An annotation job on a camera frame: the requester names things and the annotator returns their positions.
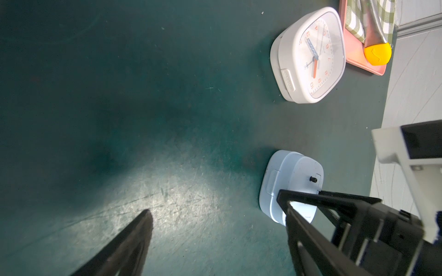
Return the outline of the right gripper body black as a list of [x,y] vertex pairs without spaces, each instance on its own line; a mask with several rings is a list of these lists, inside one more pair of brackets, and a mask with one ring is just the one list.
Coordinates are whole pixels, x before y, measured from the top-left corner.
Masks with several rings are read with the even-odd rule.
[[439,276],[442,242],[424,239],[420,219],[382,203],[361,203],[336,211],[331,242],[373,276]]

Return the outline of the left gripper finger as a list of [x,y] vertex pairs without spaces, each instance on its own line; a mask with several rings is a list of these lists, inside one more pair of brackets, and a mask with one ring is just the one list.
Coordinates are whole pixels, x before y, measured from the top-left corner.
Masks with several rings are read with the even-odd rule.
[[74,276],[140,276],[153,233],[152,213],[145,209]]

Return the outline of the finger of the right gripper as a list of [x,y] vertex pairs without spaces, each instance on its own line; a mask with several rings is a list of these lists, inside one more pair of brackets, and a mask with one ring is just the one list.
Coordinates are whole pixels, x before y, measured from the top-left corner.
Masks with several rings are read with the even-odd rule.
[[277,203],[286,214],[288,246],[298,276],[368,276],[328,241],[318,230],[301,216],[290,204],[292,201],[308,203],[317,207],[334,208],[337,204],[351,206],[349,200],[339,200],[326,195],[280,190]]
[[[344,198],[347,200],[362,200],[365,201],[371,205],[382,202],[382,199],[375,198],[375,197],[368,197],[363,195],[354,195],[354,194],[345,194],[345,193],[338,193],[338,192],[328,192],[328,191],[320,191],[319,195],[323,196],[331,196],[336,198]],[[329,209],[318,207],[318,209],[326,216],[326,218],[337,228],[340,226],[340,223],[338,222],[340,219],[340,215],[335,215],[332,211]]]

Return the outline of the blue alarm clock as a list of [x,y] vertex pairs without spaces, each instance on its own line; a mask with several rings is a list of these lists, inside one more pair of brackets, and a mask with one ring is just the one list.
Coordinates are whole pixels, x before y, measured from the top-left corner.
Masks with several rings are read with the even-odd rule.
[[259,206],[274,222],[286,225],[286,214],[277,203],[280,190],[318,194],[324,170],[314,159],[294,151],[278,150],[270,158],[262,180]]

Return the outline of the white alarm clock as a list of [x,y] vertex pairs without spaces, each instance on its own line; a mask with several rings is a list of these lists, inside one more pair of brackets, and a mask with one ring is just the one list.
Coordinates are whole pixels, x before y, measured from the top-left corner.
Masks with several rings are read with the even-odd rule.
[[285,29],[272,44],[270,65],[286,101],[314,104],[338,84],[346,65],[343,26],[325,7]]

